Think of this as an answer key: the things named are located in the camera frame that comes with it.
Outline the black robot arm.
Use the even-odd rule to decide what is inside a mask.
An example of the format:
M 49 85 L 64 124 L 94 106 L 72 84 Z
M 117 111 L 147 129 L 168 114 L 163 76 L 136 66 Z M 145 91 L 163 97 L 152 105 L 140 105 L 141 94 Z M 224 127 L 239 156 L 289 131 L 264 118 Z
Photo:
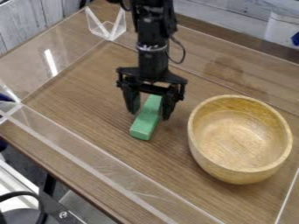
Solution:
M 187 80 L 168 68 L 169 40 L 183 46 L 173 37 L 177 31 L 173 0 L 129 0 L 129 7 L 120 0 L 120 5 L 132 13 L 137 67 L 116 69 L 116 86 L 131 114 L 140 108 L 140 93 L 161 96 L 161 117 L 168 120 L 177 101 L 184 99 L 187 85 Z

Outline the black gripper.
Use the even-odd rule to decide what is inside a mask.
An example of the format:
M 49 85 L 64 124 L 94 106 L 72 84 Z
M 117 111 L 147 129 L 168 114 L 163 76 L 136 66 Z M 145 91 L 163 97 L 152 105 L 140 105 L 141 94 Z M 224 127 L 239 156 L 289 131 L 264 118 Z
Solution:
M 168 45 L 137 45 L 137 66 L 116 69 L 116 86 L 123 91 L 125 107 L 133 115 L 140 109 L 140 94 L 163 97 L 161 116 L 168 120 L 177 101 L 184 99 L 188 81 L 169 70 Z

